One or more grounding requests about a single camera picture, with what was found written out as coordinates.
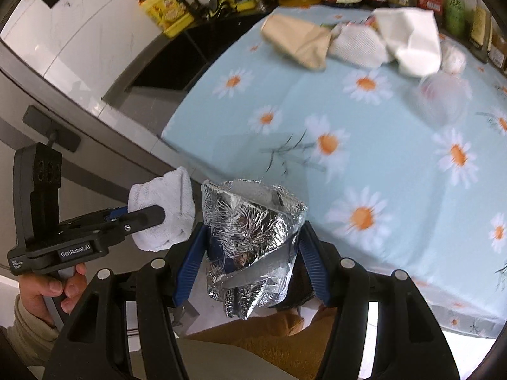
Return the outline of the person's left hand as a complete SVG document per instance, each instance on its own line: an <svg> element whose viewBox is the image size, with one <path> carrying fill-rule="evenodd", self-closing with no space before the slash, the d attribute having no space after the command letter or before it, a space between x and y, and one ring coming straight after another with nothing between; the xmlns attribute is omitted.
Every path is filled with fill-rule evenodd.
<svg viewBox="0 0 507 380"><path fill-rule="evenodd" d="M70 314L81 298L87 286L87 267L84 263L76 264L76 272L66 282L58 281L46 275L25 274L19 278L20 298L24 308L34 317L55 328L44 297L64 296L62 310Z"/></svg>

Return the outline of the left forearm beige sleeve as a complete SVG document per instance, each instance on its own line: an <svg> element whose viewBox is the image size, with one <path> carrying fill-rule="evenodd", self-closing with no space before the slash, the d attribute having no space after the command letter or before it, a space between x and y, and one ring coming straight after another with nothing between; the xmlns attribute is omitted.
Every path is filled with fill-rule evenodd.
<svg viewBox="0 0 507 380"><path fill-rule="evenodd" d="M58 331L29 313L20 295L16 297L14 316L13 324L1 327L1 332L26 366L45 366L58 339Z"/></svg>

